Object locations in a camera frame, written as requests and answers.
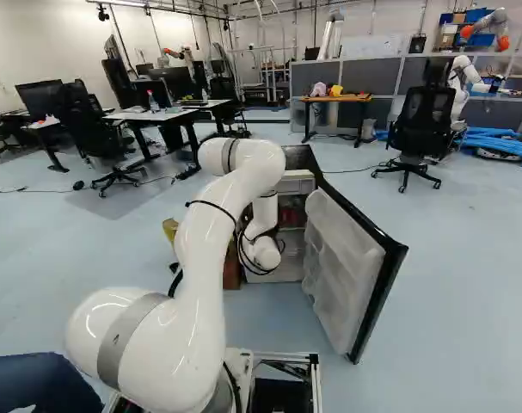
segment blue jeans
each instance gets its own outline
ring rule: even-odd
[[[0,357],[0,413],[35,405],[40,413],[100,413],[95,391],[56,353]]]

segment table leg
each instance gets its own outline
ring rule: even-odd
[[[188,179],[190,176],[195,175],[201,170],[200,161],[198,160],[198,150],[200,148],[200,144],[198,143],[198,137],[195,135],[195,131],[193,129],[193,122],[187,121],[184,124],[186,128],[186,133],[188,135],[188,142],[190,143],[190,147],[192,148],[193,161],[195,162],[195,166],[192,168],[188,168],[181,174],[176,176],[176,179],[179,181],[184,181]]]
[[[134,133],[134,138],[138,142],[138,146],[140,147],[140,150],[142,151],[142,155],[144,155],[144,161],[149,162],[157,157],[160,157],[161,155],[158,153],[151,154],[150,150],[148,149],[148,145],[146,144],[146,139],[144,138],[144,135],[142,134],[142,131],[140,130],[140,125],[134,125],[132,122],[130,123],[130,127],[132,129],[132,132]]]
[[[50,170],[55,170],[57,172],[63,172],[63,173],[66,173],[66,172],[69,172],[70,170],[68,170],[67,168],[64,167],[64,165],[62,165],[60,163],[60,161],[58,160],[58,158],[56,157],[56,152],[54,151],[54,149],[47,143],[47,139],[46,139],[46,132],[45,132],[45,129],[38,129],[37,130],[37,139],[39,140],[39,143],[40,145],[42,146],[43,150],[46,152],[46,154],[48,155],[48,157],[50,158],[51,162],[52,162],[52,165],[50,165],[48,167],[48,169]]]
[[[224,136],[224,125],[222,118],[215,115],[215,124],[217,125],[217,133],[219,136]]]
[[[190,147],[192,148],[193,161],[196,164],[196,168],[200,170],[200,161],[198,159],[200,144],[198,143],[198,137],[196,136],[195,130],[193,129],[193,122],[187,122],[184,127],[186,128],[186,133],[188,135],[188,142],[190,142]]]
[[[304,103],[304,138],[302,144],[310,140],[310,102]]]
[[[365,118],[365,110],[367,109],[367,103],[360,103],[360,124],[358,126],[358,137],[356,138],[356,142],[354,142],[354,147],[358,148],[360,143],[362,142],[362,127],[364,127],[364,118]]]

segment cubicle wall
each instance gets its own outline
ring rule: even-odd
[[[400,114],[408,88],[423,84],[427,59],[450,59],[462,53],[406,54],[377,59],[333,59],[323,62],[292,63],[291,110],[292,131],[304,130],[304,104],[300,96],[309,93],[316,82],[338,83],[345,91],[370,92],[367,118],[377,120],[376,127]],[[522,53],[468,53],[482,77],[502,74],[507,77],[506,89],[522,90]],[[359,123],[359,105],[355,103],[324,103],[316,105],[316,130],[319,133],[355,133]],[[522,130],[522,95],[480,96],[472,94],[462,113],[471,126]]]

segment light blue floor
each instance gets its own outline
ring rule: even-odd
[[[207,135],[212,125],[197,125]],[[289,125],[250,125],[256,138],[298,144]],[[354,149],[315,138],[323,170],[359,169],[393,157],[381,144]],[[0,165],[0,188],[68,188],[96,176],[75,155],[46,169],[41,151]],[[170,158],[150,175],[176,172]],[[431,169],[442,189],[370,172],[329,180],[396,240],[410,247],[364,358],[334,355],[300,285],[247,285],[225,294],[228,344],[265,351],[318,351],[326,413],[522,412],[522,168],[455,154]],[[94,290],[166,291],[174,254],[161,223],[212,178],[170,186],[0,194],[0,354],[63,351],[65,322]],[[107,388],[95,383],[106,398]]]

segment yellow object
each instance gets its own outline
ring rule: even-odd
[[[332,86],[331,90],[329,91],[329,95],[330,96],[341,96],[342,91],[343,91],[343,87],[336,84],[336,85]]]
[[[163,230],[165,231],[165,235],[171,242],[171,245],[173,248],[175,247],[175,236],[176,236],[176,230],[178,230],[178,222],[176,222],[174,219],[165,219],[163,221]]]

